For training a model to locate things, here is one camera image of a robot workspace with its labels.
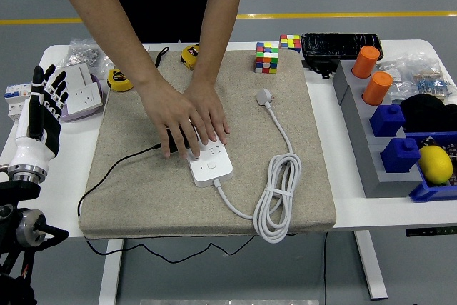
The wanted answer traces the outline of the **person's left hand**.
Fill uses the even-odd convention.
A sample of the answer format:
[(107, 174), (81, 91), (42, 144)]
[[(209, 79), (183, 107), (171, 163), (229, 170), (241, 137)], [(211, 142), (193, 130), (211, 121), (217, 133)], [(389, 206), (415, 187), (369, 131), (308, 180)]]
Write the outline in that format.
[(230, 128), (219, 95), (213, 83), (191, 81), (184, 91), (184, 97), (196, 110), (196, 119), (192, 123), (203, 143), (219, 140), (227, 144)]

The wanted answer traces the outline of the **person's right hand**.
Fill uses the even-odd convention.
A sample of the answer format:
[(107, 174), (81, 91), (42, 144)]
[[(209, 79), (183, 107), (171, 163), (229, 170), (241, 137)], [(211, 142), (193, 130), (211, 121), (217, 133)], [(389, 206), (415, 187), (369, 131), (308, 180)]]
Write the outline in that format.
[(192, 119), (196, 119), (196, 110), (190, 101), (161, 77), (136, 81), (134, 87), (157, 130), (164, 156), (170, 157), (169, 139), (173, 139), (181, 157), (187, 156), (185, 141), (193, 155), (198, 157), (200, 136), (192, 123)]

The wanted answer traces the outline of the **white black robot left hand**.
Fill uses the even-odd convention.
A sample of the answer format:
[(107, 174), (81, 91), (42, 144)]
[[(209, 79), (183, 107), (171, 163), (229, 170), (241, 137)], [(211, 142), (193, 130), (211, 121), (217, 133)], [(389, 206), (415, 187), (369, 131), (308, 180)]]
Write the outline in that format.
[(34, 69), (31, 95), (24, 102), (16, 129), (16, 153), (10, 167), (33, 166), (45, 170), (60, 148), (60, 119), (69, 95), (66, 72), (54, 76), (52, 64)]

